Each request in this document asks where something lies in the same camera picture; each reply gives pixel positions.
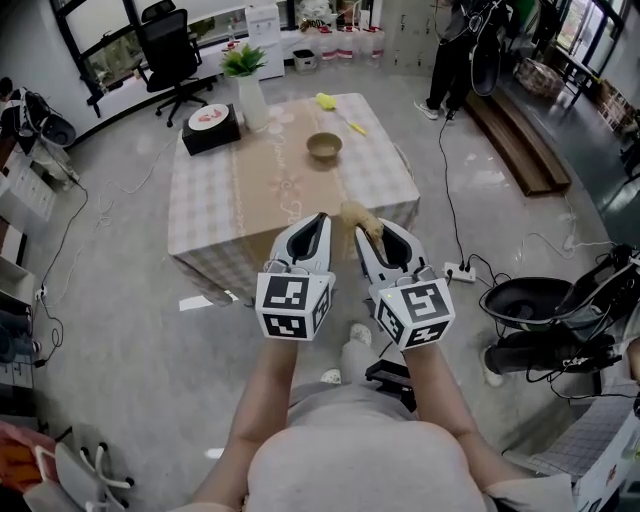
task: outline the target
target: concrete floor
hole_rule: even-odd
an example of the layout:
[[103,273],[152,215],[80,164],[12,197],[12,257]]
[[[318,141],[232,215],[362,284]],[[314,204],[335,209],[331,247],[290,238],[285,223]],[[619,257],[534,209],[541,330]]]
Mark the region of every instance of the concrete floor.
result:
[[620,160],[620,148],[628,142],[623,144],[622,139],[614,135],[584,96],[567,110],[565,107],[573,97],[566,91],[555,103],[549,103],[529,94],[511,77],[503,77],[503,83],[573,167],[596,205],[611,240],[640,246],[637,228],[640,180],[625,185],[629,174]]
[[[378,70],[323,70],[311,76],[287,76],[262,83],[274,104],[326,93],[360,92],[391,139],[404,151],[422,195],[414,233],[423,241],[435,269],[457,261],[451,212],[444,193],[444,165],[438,149],[442,121],[426,119],[413,107],[424,101],[428,80],[387,76]],[[235,84],[223,80],[211,102],[237,101]],[[195,106],[182,108],[184,118]],[[199,295],[167,255],[167,211],[174,145],[160,156],[153,176],[135,195],[105,184],[117,180],[134,188],[156,154],[176,138],[181,122],[169,129],[154,108],[139,111],[102,130],[71,152],[75,169],[89,190],[89,204],[74,222],[48,280],[50,302],[63,291],[69,269],[84,243],[64,299],[52,309],[64,321],[64,345],[44,369],[36,370],[43,417],[54,432],[74,427],[77,446],[98,440],[111,446],[117,473],[138,483],[130,493],[133,510],[166,510],[188,499],[211,468],[204,456],[223,447],[243,384],[261,344],[251,309],[242,304],[180,312],[178,302]],[[491,262],[495,272],[515,275],[520,245],[530,232],[545,235],[556,247],[571,231],[562,196],[525,198],[490,142],[460,112],[442,140],[449,161],[451,195],[465,252]],[[98,196],[114,205],[109,227],[98,226]],[[606,240],[589,195],[579,180],[567,194],[577,215],[577,241]],[[66,223],[83,199],[80,190],[60,192],[46,234],[30,240],[26,267],[39,277],[49,265]],[[591,268],[602,248],[581,248],[563,259],[542,240],[528,237],[520,275],[575,280]],[[486,268],[479,274],[489,279]],[[360,283],[355,288],[340,283]],[[336,365],[341,344],[354,320],[366,319],[361,301],[366,283],[354,262],[340,270],[336,304],[322,336],[301,350],[295,382],[313,381]],[[453,282],[457,319],[442,349],[489,442],[506,447],[543,409],[560,403],[548,384],[527,384],[510,376],[504,387],[484,384],[479,348],[495,337],[493,321],[478,307],[484,284]],[[50,349],[54,324],[40,312],[36,336]],[[374,348],[387,339],[374,328]],[[385,357],[399,361],[390,349]],[[575,386],[563,376],[560,389]]]

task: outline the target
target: wall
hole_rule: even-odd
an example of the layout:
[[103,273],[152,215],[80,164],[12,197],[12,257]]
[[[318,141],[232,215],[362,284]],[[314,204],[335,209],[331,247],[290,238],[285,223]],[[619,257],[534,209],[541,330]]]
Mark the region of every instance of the wall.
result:
[[11,77],[15,87],[42,94],[78,133],[95,125],[96,116],[86,104],[89,90],[80,81],[49,1],[17,1],[0,23],[0,75]]
[[625,27],[602,74],[636,108],[640,107],[640,15],[631,7]]

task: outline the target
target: black chair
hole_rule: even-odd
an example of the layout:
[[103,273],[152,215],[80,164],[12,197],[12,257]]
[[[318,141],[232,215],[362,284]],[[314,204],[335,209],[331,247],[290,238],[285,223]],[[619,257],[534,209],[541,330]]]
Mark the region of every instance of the black chair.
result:
[[[195,41],[190,41],[187,27],[187,11],[177,9],[170,12],[160,9],[155,17],[140,28],[142,51],[147,58],[149,69],[153,72],[147,80],[148,92],[159,92],[173,88],[175,96],[165,101],[156,110],[156,115],[162,115],[162,109],[173,104],[167,126],[173,126],[173,116],[186,101],[200,103],[207,102],[189,94],[182,82],[196,72],[202,64],[200,53]],[[149,19],[143,12],[143,19]],[[211,83],[206,85],[212,90]]]

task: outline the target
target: shoe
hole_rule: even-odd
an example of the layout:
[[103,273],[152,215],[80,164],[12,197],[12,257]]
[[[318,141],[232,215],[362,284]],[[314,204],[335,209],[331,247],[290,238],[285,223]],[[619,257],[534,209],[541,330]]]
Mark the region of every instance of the shoe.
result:
[[371,346],[371,331],[366,325],[355,323],[349,331],[349,341],[359,341],[367,347]]
[[482,375],[484,376],[484,380],[489,386],[492,388],[499,388],[504,384],[504,377],[498,373],[494,373],[487,367],[487,364],[484,362],[484,356],[491,347],[485,348],[482,352],[480,352],[480,364],[482,365]]
[[420,105],[418,105],[415,101],[413,102],[413,104],[415,105],[415,107],[420,110],[420,112],[422,112],[425,116],[427,116],[427,118],[431,119],[432,121],[437,121],[438,117],[440,116],[440,111],[439,110],[432,110],[429,107],[427,107],[426,103],[420,103]]
[[326,382],[327,384],[342,384],[342,374],[337,368],[332,368],[322,374],[320,382]]

